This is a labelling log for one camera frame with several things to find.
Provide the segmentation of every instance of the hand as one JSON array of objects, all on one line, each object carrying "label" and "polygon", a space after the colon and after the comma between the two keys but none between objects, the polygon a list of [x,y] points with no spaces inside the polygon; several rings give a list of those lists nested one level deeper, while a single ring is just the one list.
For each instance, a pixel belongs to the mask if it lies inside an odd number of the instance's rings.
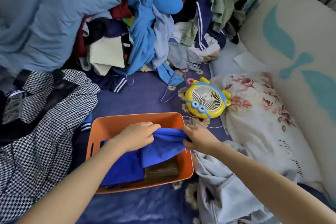
[{"label": "hand", "polygon": [[206,128],[187,125],[184,126],[182,130],[191,140],[191,142],[186,139],[183,140],[183,145],[186,148],[193,149],[206,155],[213,155],[215,150],[221,144],[221,142]]},{"label": "hand", "polygon": [[153,132],[161,126],[153,122],[129,125],[111,141],[118,143],[124,152],[135,151],[153,142]]}]

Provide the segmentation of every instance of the teal leaf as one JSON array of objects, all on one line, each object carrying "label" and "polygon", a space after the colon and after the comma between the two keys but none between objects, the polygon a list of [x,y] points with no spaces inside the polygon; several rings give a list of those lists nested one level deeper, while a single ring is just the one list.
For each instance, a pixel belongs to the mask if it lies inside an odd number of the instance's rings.
[{"label": "teal leaf", "polygon": [[314,57],[307,52],[303,52],[300,54],[299,58],[295,61],[293,65],[280,70],[279,77],[281,79],[286,80],[291,76],[293,69],[298,68],[299,66],[313,63],[313,62],[314,62]]},{"label": "teal leaf", "polygon": [[262,33],[270,46],[292,60],[295,57],[295,44],[292,38],[278,26],[276,10],[277,5],[266,15],[262,24]]},{"label": "teal leaf", "polygon": [[302,70],[305,81],[309,84],[317,103],[325,109],[336,124],[336,83],[317,71]]}]

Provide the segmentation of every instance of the plastic bin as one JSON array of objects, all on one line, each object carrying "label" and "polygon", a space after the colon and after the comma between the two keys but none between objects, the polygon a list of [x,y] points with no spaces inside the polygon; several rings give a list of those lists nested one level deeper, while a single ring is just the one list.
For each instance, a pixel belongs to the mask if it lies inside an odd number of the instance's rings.
[{"label": "plastic bin", "polygon": [[[86,160],[96,154],[100,149],[100,142],[113,138],[124,128],[133,123],[148,122],[158,123],[163,128],[179,129],[184,126],[183,117],[177,112],[147,113],[108,116],[96,119],[91,128],[87,146]],[[177,177],[163,177],[156,180],[141,180],[113,187],[98,188],[96,194],[107,194],[128,190],[136,190],[173,183],[190,178],[194,173],[191,151],[188,149],[177,155],[179,175]]]}]

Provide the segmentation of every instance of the floral pillow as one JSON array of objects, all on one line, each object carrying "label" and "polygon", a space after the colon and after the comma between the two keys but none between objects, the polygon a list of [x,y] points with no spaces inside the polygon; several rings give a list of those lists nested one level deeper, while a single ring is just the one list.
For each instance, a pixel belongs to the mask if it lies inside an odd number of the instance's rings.
[{"label": "floral pillow", "polygon": [[233,141],[282,175],[296,170],[301,183],[322,182],[315,156],[275,92],[271,74],[226,75],[211,83],[232,94],[225,121]]}]

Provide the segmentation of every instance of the person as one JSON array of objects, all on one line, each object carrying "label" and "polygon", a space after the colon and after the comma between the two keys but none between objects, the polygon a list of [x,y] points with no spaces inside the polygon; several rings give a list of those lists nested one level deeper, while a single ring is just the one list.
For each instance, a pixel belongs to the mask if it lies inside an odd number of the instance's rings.
[{"label": "person", "polygon": [[[153,142],[159,124],[142,122],[125,128],[97,154],[65,177],[31,207],[17,224],[72,224],[89,204],[114,162],[124,153]],[[336,213],[282,175],[221,143],[206,128],[182,128],[191,141],[187,148],[212,155],[223,162],[283,224],[335,224]]]}]

